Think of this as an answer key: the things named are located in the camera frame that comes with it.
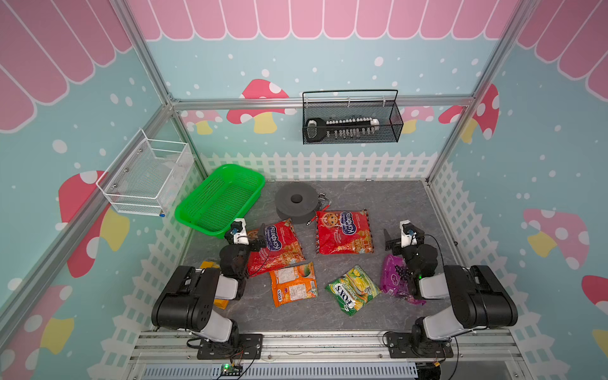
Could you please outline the green plastic basket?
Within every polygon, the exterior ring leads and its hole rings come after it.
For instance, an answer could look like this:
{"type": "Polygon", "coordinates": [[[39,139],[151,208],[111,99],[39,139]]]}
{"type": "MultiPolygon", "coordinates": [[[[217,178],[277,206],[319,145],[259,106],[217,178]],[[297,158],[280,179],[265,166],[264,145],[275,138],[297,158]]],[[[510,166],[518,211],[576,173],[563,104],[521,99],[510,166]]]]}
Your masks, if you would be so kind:
{"type": "Polygon", "coordinates": [[[177,206],[175,219],[222,238],[234,220],[245,217],[264,186],[264,176],[256,171],[235,164],[220,166],[177,206]]]}

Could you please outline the red candy bag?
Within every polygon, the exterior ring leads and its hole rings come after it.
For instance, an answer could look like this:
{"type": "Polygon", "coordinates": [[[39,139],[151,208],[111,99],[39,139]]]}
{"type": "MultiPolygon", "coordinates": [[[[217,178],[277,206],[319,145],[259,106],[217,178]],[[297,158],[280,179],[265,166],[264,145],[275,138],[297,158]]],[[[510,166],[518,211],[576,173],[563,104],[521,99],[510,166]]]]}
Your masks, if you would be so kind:
{"type": "Polygon", "coordinates": [[[263,238],[266,247],[252,251],[248,262],[250,277],[303,263],[306,258],[290,218],[248,232],[250,242],[263,238]]]}
{"type": "Polygon", "coordinates": [[[367,210],[317,212],[316,247],[321,255],[373,253],[367,210]]]}

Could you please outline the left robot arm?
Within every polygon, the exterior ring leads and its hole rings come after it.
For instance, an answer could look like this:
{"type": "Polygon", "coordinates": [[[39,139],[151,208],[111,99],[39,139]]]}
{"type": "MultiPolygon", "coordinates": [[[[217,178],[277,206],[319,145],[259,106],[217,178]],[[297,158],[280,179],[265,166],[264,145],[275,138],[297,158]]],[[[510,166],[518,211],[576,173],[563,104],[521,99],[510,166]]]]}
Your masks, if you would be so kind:
{"type": "Polygon", "coordinates": [[[251,238],[236,227],[225,237],[229,244],[219,253],[218,268],[176,268],[152,308],[154,326],[184,330],[230,348],[239,346],[238,323],[217,313],[214,302],[236,301],[244,295],[250,256],[265,248],[267,239],[262,235],[251,238]]]}

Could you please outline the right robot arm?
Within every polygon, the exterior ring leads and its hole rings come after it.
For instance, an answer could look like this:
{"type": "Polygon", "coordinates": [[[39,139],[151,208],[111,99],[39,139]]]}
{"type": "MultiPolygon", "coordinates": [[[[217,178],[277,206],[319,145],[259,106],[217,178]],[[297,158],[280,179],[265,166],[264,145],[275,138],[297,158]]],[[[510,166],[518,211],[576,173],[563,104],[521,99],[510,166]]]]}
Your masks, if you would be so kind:
{"type": "Polygon", "coordinates": [[[400,226],[399,238],[383,233],[389,256],[404,261],[395,274],[407,295],[415,301],[450,301],[444,310],[416,319],[410,331],[386,333],[384,340],[391,356],[441,353],[451,357],[456,337],[512,327],[519,320],[516,304],[489,266],[446,264],[438,239],[431,236],[434,243],[427,244],[428,235],[408,221],[400,226]]]}

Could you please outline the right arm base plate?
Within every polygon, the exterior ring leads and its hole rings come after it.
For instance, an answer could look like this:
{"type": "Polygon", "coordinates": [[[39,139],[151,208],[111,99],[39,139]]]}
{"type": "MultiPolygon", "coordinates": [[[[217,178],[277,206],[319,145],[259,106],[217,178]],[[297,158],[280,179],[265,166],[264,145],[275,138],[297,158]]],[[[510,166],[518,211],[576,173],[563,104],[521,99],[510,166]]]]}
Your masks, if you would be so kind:
{"type": "Polygon", "coordinates": [[[411,332],[385,332],[383,344],[391,359],[429,359],[443,361],[454,357],[451,343],[446,340],[429,340],[411,332]]]}

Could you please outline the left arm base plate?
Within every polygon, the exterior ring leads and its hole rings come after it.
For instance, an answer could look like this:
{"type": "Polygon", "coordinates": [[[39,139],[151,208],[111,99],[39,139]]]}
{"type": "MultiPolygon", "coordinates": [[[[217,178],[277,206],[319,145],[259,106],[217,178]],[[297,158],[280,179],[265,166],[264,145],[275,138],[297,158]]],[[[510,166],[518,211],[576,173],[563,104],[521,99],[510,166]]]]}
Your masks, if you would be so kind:
{"type": "Polygon", "coordinates": [[[257,333],[239,334],[223,343],[202,340],[196,358],[199,360],[260,359],[263,340],[264,335],[257,333]]]}

